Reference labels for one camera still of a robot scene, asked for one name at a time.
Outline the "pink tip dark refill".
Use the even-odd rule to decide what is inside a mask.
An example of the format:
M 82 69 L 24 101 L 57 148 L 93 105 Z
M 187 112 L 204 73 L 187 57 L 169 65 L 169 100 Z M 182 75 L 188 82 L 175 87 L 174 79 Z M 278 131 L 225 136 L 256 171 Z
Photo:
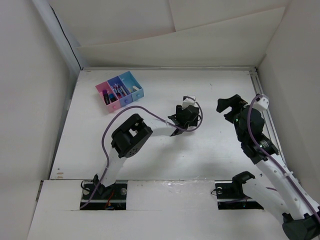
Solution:
M 117 86 L 117 90 L 118 90 L 118 92 L 120 93 L 119 98 L 121 99 L 121 98 L 123 97 L 123 95 L 122 95 L 121 90 L 119 89 L 119 87 L 118 87 L 118 86 Z

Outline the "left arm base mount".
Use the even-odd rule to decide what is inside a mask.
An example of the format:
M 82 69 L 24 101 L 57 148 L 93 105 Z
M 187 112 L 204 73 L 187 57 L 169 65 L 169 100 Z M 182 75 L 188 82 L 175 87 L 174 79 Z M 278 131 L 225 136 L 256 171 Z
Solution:
M 99 185 L 98 190 L 92 195 L 98 177 L 93 180 L 83 180 L 79 209 L 88 211 L 124 211 L 127 208 L 128 181 L 116 181 L 114 184 L 104 187 Z

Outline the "blue cap black highlighter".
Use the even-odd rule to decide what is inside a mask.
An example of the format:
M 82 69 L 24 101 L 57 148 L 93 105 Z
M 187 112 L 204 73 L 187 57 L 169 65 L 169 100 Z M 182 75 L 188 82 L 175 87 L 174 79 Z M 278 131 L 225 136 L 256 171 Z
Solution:
M 111 103 L 113 103 L 113 102 L 115 102 L 115 101 L 118 100 L 113 93 L 110 93 L 110 94 L 108 95 L 108 98 L 109 98 L 109 101 L 110 101 Z

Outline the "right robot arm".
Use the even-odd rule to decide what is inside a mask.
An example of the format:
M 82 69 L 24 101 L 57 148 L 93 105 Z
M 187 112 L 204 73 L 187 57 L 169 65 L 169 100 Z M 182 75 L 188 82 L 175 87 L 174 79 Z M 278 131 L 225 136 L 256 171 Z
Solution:
M 244 171 L 232 178 L 231 191 L 261 205 L 278 220 L 288 239 L 313 240 L 320 235 L 320 204 L 300 185 L 277 147 L 263 134 L 262 111 L 268 107 L 269 98 L 264 94 L 257 94 L 251 102 L 238 94 L 217 101 L 218 113 L 231 109 L 224 118 L 234 125 L 242 151 L 274 187 L 268 189 L 252 173 Z

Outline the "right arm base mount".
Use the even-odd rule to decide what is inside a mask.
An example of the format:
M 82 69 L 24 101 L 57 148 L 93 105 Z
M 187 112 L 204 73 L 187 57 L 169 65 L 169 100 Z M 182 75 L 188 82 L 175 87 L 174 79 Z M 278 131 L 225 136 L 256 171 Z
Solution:
M 264 210 L 254 199 L 244 194 L 243 185 L 255 176 L 244 171 L 235 175 L 232 180 L 215 181 L 211 194 L 216 196 L 219 210 Z

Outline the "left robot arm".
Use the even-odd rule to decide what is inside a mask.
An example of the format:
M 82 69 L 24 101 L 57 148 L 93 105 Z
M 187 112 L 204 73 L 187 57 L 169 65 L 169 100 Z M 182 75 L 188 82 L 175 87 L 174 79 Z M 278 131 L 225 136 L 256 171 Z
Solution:
M 102 150 L 106 156 L 106 165 L 101 174 L 93 177 L 94 192 L 100 198 L 107 198 L 112 191 L 117 175 L 125 161 L 136 155 L 150 137 L 175 137 L 187 132 L 195 131 L 202 123 L 203 112 L 198 106 L 177 105 L 176 113 L 163 119 L 148 111 L 142 106 L 137 109 L 144 110 L 155 120 L 145 121 L 135 113 L 125 120 L 111 134 L 110 151 L 107 152 L 105 138 L 111 123 L 107 126 L 101 139 Z

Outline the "purple cap black highlighter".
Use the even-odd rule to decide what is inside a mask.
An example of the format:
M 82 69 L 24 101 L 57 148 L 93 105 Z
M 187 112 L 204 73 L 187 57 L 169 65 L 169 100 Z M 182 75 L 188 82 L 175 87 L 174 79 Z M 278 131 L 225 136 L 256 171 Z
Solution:
M 109 105 L 110 104 L 109 94 L 108 94 L 108 91 L 106 89 L 104 89 L 102 91 L 102 95 L 103 95 L 103 99 L 104 99 L 105 104 Z

